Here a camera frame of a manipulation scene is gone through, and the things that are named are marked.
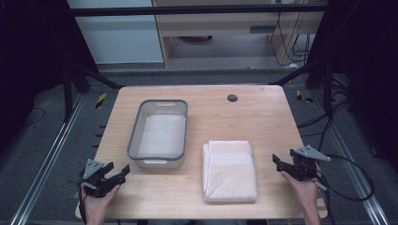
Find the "floor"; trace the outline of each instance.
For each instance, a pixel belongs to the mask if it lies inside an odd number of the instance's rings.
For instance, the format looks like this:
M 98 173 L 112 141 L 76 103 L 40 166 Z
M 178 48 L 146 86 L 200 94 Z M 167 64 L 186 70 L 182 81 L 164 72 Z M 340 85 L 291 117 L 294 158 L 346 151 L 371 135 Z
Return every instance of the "floor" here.
M 304 43 L 305 38 L 298 41 L 297 49 L 303 50 Z M 213 37 L 210 41 L 184 37 L 173 40 L 168 68 L 107 71 L 103 75 L 126 85 L 266 84 L 279 80 L 305 63 L 302 56 L 296 58 L 298 61 L 294 64 L 281 66 L 273 56 L 268 39 L 261 36 Z M 307 90 L 305 79 L 304 74 L 283 86 L 298 125 L 324 113 L 322 88 Z M 26 224 L 81 224 L 74 215 L 77 200 L 71 197 L 76 188 L 69 181 L 76 180 L 86 159 L 95 156 L 117 97 L 117 90 L 88 80 L 92 85 L 90 91 L 74 95 L 78 113 L 71 124 L 62 123 L 62 86 L 37 96 L 35 108 L 26 118 L 26 126 L 10 145 L 12 154 L 0 167 L 0 179 L 5 182 L 0 187 L 0 224 L 9 224 L 19 211 L 22 213 L 18 215 L 22 216 L 17 218 Z M 298 90 L 303 98 L 298 97 Z M 102 93 L 107 96 L 97 109 L 95 106 Z M 333 104 L 338 104 L 345 101 L 345 96 L 336 94 L 334 99 Z M 319 133 L 325 125 L 326 120 L 322 119 L 301 128 L 303 142 L 319 147 L 322 137 Z M 62 132 L 67 138 L 60 140 Z M 335 110 L 321 148 L 326 154 L 353 158 L 365 168 L 375 184 L 375 196 L 367 202 L 350 202 L 333 195 L 332 212 L 338 224 L 398 224 L 396 171 L 384 158 L 372 156 L 371 146 L 355 114 L 350 111 L 349 103 Z M 321 163 L 321 168 L 329 183 L 340 192 L 354 197 L 368 193 L 366 180 L 363 181 L 360 172 L 349 163 L 336 160 L 332 164 Z M 126 220 L 122 224 L 133 222 Z M 330 224 L 329 218 L 323 219 L 323 223 Z M 270 220 L 268 224 L 303 224 L 303 221 L 281 219 Z

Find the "gray carpet floor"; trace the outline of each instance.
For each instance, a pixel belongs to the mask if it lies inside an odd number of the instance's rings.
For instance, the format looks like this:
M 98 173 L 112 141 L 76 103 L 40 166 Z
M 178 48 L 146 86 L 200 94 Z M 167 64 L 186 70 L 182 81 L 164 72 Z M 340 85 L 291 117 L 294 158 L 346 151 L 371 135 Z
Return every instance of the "gray carpet floor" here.
M 104 73 L 112 81 L 124 85 L 190 85 L 190 84 L 232 84 L 259 83 L 265 84 L 277 81 L 287 75 L 291 68 L 286 67 L 241 67 L 233 69 L 181 69 L 171 68 L 164 71 L 139 71 L 123 73 Z M 50 175 L 38 196 L 28 222 L 32 224 L 61 224 L 62 222 L 80 222 L 74 216 L 77 200 L 71 196 L 76 190 L 75 185 L 68 180 L 75 180 L 88 158 L 93 158 L 100 144 L 100 137 L 117 97 L 113 90 L 88 79 L 92 87 L 86 94 L 74 93 L 76 98 L 83 98 L 75 123 L 63 144 L 62 150 L 52 168 Z M 305 98 L 315 99 L 322 92 L 321 87 L 307 90 L 303 83 L 305 75 L 300 76 L 284 86 L 284 91 L 297 124 L 316 118 L 322 114 L 316 102 L 306 102 L 297 98 L 297 90 Z M 97 100 L 102 93 L 107 93 L 100 109 L 96 109 Z M 345 100 L 344 95 L 337 95 L 333 104 Z M 64 99 L 62 85 L 39 94 L 35 109 L 26 119 L 19 135 L 9 146 L 11 154 L 0 166 L 0 224 L 8 224 L 22 203 L 25 194 L 46 158 L 53 141 L 63 125 Z M 315 148 L 320 143 L 321 132 L 326 120 L 301 128 L 300 135 L 304 144 Z M 382 157 L 373 157 L 371 145 L 363 134 L 356 115 L 350 111 L 350 104 L 342 105 L 334 113 L 332 125 L 335 126 L 344 140 L 355 161 L 369 173 L 375 183 L 375 197 L 390 224 L 398 224 L 398 176 L 390 163 Z M 325 154 L 339 154 L 330 129 L 326 132 L 321 151 Z M 329 184 L 337 190 L 358 197 L 352 178 L 346 166 L 339 160 L 322 162 L 322 171 Z M 338 224 L 374 224 L 370 219 L 364 203 L 351 202 L 332 194 L 331 209 Z M 323 219 L 329 224 L 329 218 Z M 302 219 L 270 220 L 268 224 L 303 224 Z

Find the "person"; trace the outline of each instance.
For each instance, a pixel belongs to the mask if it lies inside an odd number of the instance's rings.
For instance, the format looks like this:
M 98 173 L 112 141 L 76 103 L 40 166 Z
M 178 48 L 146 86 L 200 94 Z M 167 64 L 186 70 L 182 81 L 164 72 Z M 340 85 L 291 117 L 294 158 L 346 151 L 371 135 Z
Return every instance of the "person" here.
M 296 198 L 303 209 L 305 224 L 319 225 L 320 218 L 316 210 L 319 189 L 315 185 L 315 180 L 298 181 L 287 172 L 281 172 L 281 175 L 295 192 Z M 112 199 L 119 190 L 120 186 L 116 186 L 103 198 L 85 197 L 84 207 L 87 225 L 102 225 L 104 223 Z M 85 196 L 84 188 L 82 188 L 82 195 Z

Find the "white panel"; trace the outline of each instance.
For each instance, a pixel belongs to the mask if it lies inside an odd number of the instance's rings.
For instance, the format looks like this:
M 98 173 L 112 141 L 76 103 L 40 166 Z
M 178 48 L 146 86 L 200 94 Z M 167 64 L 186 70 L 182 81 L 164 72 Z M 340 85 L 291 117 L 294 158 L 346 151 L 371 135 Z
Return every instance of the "white panel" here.
M 151 7 L 150 0 L 68 0 L 71 8 Z M 97 64 L 162 62 L 155 17 L 76 18 Z

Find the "horizontal black bar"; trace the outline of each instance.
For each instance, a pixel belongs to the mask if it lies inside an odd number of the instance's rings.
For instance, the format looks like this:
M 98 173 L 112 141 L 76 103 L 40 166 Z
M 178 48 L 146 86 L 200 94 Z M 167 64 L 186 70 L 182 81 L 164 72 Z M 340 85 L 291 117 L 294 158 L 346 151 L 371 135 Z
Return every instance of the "horizontal black bar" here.
M 48 13 L 92 16 L 134 16 L 170 14 L 210 14 L 210 13 L 254 13 L 254 12 L 310 12 L 345 8 L 345 5 L 328 4 L 286 4 L 286 5 L 224 5 L 186 7 L 111 7 L 111 8 L 72 8 L 71 10 L 51 10 Z

